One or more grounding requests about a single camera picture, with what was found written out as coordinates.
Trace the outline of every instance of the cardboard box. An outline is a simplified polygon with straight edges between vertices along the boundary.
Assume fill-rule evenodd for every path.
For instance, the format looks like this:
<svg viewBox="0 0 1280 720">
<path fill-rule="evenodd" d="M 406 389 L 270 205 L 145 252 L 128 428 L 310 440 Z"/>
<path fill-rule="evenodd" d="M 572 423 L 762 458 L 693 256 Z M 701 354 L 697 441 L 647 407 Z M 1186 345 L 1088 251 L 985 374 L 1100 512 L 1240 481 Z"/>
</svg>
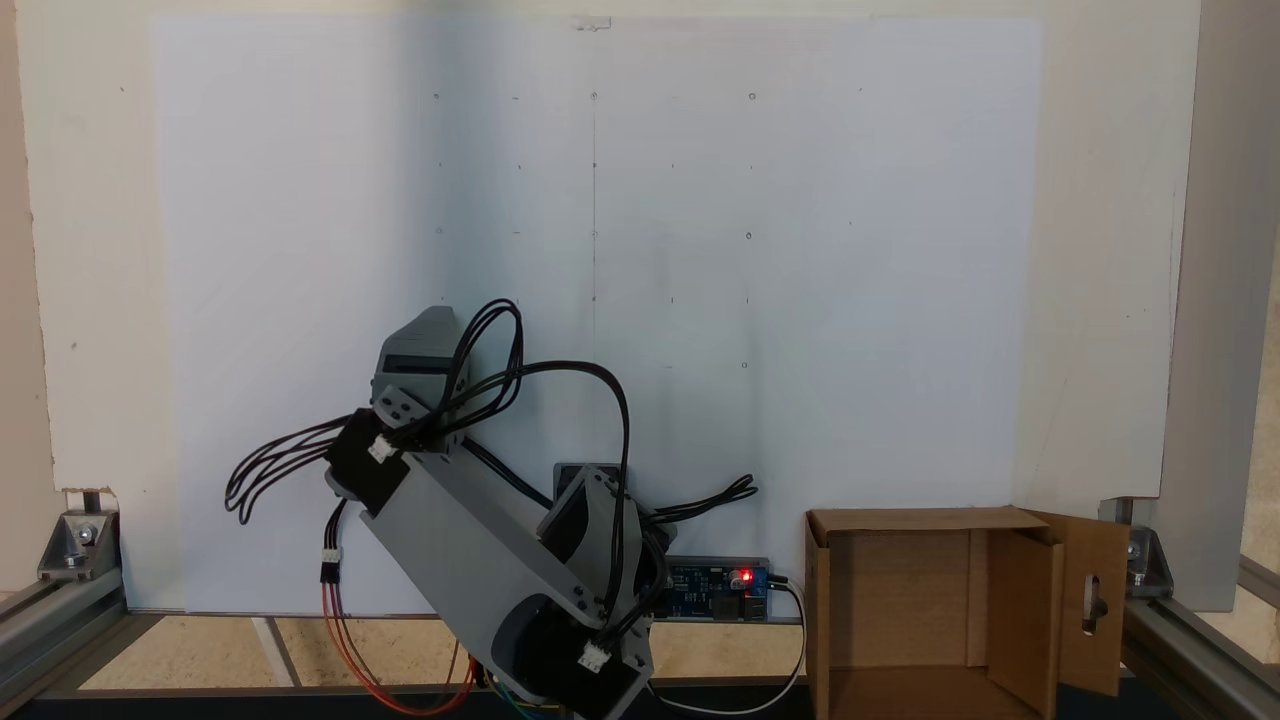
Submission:
<svg viewBox="0 0 1280 720">
<path fill-rule="evenodd" d="M 818 720 L 1053 716 L 1116 694 L 1129 528 L 1018 507 L 812 510 Z"/>
</svg>

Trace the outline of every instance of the red wire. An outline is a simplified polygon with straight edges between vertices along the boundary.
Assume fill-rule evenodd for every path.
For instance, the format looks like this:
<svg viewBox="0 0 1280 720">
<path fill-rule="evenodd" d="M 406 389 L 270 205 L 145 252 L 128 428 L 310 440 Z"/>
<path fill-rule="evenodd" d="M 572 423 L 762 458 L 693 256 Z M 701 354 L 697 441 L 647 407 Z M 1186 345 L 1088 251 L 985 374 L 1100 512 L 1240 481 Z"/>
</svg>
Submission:
<svg viewBox="0 0 1280 720">
<path fill-rule="evenodd" d="M 467 665 L 466 675 L 463 675 L 462 678 L 462 689 L 443 706 L 434 708 L 422 708 L 422 707 L 408 707 L 406 705 L 401 705 L 396 698 L 390 696 L 389 692 L 387 692 L 385 688 L 381 687 L 380 683 L 376 682 L 376 679 L 372 679 L 372 671 L 369 670 L 367 665 L 365 665 L 364 669 L 361 669 L 361 665 L 364 665 L 364 662 L 357 664 L 356 660 L 352 657 L 352 651 L 355 651 L 355 642 L 349 637 L 344 637 L 346 633 L 340 621 L 342 598 L 338 594 L 337 585 L 333 584 L 323 585 L 320 601 L 321 606 L 324 607 L 324 625 L 325 629 L 329 632 L 329 639 L 333 641 L 333 646 L 334 648 L 338 650 L 338 653 L 342 656 L 342 660 L 347 665 L 347 669 L 351 670 L 351 674 L 356 676 L 356 680 L 358 680 L 360 684 L 364 685 L 365 689 L 367 689 L 369 693 L 374 696 L 374 698 L 376 698 L 387 707 L 390 707 L 392 710 L 402 712 L 404 715 L 412 715 L 415 717 L 431 717 L 435 715 L 443 715 L 445 712 L 449 712 L 451 710 L 457 708 L 463 702 L 466 702 L 467 697 L 471 694 L 471 688 L 475 683 L 475 671 L 476 671 L 475 659 L 471 659 L 471 661 Z"/>
</svg>

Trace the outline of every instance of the green wire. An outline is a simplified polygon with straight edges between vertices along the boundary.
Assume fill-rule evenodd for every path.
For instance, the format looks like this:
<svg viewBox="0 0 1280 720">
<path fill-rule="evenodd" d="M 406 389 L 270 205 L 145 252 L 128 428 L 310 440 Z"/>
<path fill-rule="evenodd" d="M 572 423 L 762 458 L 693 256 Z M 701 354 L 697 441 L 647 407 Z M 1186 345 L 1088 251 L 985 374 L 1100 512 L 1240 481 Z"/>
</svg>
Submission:
<svg viewBox="0 0 1280 720">
<path fill-rule="evenodd" d="M 502 683 L 499 683 L 497 678 L 494 678 L 493 687 L 498 689 L 498 694 L 500 694 L 503 700 L 506 700 L 512 707 L 515 707 L 516 712 L 521 714 L 525 717 L 525 720 L 544 720 L 545 717 L 548 717 L 547 715 L 541 714 L 535 715 L 529 710 L 520 707 L 520 705 L 516 702 L 516 698 L 511 697 L 511 693 L 507 692 L 507 688 L 502 687 Z"/>
</svg>

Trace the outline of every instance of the white cable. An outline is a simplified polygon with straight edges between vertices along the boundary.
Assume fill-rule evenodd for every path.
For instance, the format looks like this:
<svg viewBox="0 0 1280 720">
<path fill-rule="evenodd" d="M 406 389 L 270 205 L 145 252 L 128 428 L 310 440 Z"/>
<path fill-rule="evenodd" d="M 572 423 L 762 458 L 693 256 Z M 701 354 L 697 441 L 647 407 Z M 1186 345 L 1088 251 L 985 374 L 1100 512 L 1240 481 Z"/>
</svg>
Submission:
<svg viewBox="0 0 1280 720">
<path fill-rule="evenodd" d="M 776 588 L 773 585 L 769 585 L 769 589 L 776 589 Z M 731 716 L 751 715 L 754 712 L 759 712 L 767 707 L 773 706 L 776 702 L 786 697 L 787 692 L 791 691 L 791 687 L 796 684 L 796 678 L 800 676 L 800 666 L 804 665 L 805 637 L 809 634 L 808 632 L 809 628 L 806 625 L 806 620 L 804 616 L 804 597 L 800 594 L 800 589 L 796 588 L 791 583 L 791 580 L 787 580 L 786 591 L 791 593 L 791 597 L 796 601 L 796 607 L 800 609 L 800 660 L 796 660 L 796 667 L 795 670 L 791 671 L 791 678 L 787 679 L 787 684 L 782 687 L 782 691 L 778 694 L 773 696 L 772 700 L 769 700 L 763 705 L 756 705 L 755 707 L 748 707 L 746 710 L 710 710 L 708 707 L 694 707 L 691 705 L 684 705 L 676 701 L 658 697 L 658 693 L 654 693 L 654 697 L 658 697 L 658 700 L 662 701 L 664 705 L 669 705 L 671 707 L 678 707 L 680 710 L 701 712 L 703 715 L 731 715 Z"/>
</svg>

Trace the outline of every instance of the gray motor bracket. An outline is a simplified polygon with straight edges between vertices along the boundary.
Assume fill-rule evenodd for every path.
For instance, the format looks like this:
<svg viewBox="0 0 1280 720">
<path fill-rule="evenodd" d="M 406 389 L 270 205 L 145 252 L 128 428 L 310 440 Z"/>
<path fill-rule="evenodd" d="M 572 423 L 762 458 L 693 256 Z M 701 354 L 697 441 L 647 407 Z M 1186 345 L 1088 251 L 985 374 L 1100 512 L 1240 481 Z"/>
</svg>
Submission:
<svg viewBox="0 0 1280 720">
<path fill-rule="evenodd" d="M 403 328 L 388 336 L 378 354 L 374 379 L 370 380 L 370 402 L 374 409 L 379 409 L 388 389 L 407 393 L 422 405 L 438 404 L 444 396 L 453 352 L 461 338 L 453 307 L 448 305 L 433 305 L 422 310 Z M 468 382 L 470 363 L 463 363 L 453 392 L 462 392 Z M 392 414 L 399 413 L 392 409 L 388 415 Z M 389 416 L 384 420 L 398 427 Z M 440 452 L 449 442 L 452 438 L 438 438 L 425 450 Z"/>
</svg>

